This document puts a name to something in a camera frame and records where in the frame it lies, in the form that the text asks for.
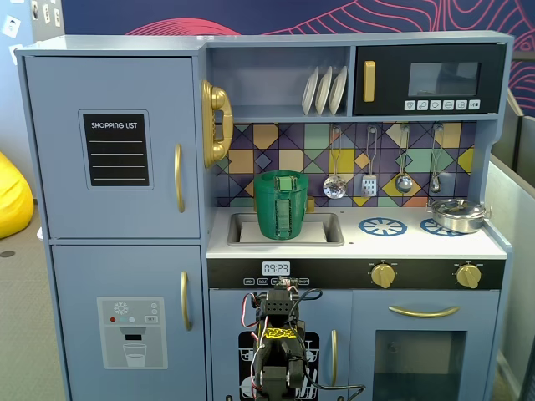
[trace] telephone handset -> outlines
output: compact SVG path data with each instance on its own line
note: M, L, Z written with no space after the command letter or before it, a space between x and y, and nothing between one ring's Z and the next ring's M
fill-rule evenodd
M223 139L216 140L216 123L214 112L223 112ZM202 129L204 143L204 166L211 167L214 163L222 160L228 152L232 142L234 131L234 118L232 107L227 93L208 81L202 81Z

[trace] gray carpet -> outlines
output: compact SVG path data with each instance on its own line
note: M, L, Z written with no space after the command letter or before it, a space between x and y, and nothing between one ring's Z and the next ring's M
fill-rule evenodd
M0 400L64 401L43 243L30 226L0 240Z

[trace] play kitchen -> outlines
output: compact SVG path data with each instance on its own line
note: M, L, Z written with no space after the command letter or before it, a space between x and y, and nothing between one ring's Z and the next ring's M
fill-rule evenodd
M67 399L490 399L511 37L17 54Z

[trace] silver pot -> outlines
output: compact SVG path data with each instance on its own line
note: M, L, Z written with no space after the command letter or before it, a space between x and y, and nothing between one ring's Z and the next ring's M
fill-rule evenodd
M465 234L479 231L491 212L485 206L464 199L437 200L431 204L433 220L452 231Z

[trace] green container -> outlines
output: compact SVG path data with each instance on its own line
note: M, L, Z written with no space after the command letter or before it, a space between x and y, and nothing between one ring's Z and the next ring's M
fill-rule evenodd
M308 177L296 171L270 171L254 179L258 224L272 240L299 235L307 210Z

